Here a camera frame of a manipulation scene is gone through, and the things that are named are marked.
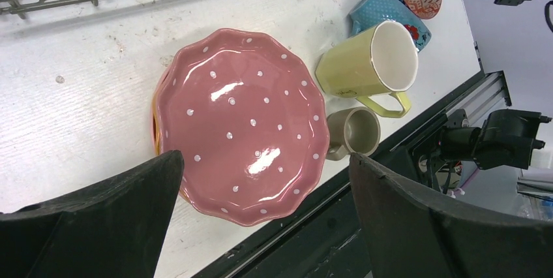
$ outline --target gray cup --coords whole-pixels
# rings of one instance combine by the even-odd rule
[[[380,122],[366,107],[350,108],[327,118],[330,146],[327,159],[339,161],[350,153],[371,155],[380,143]]]

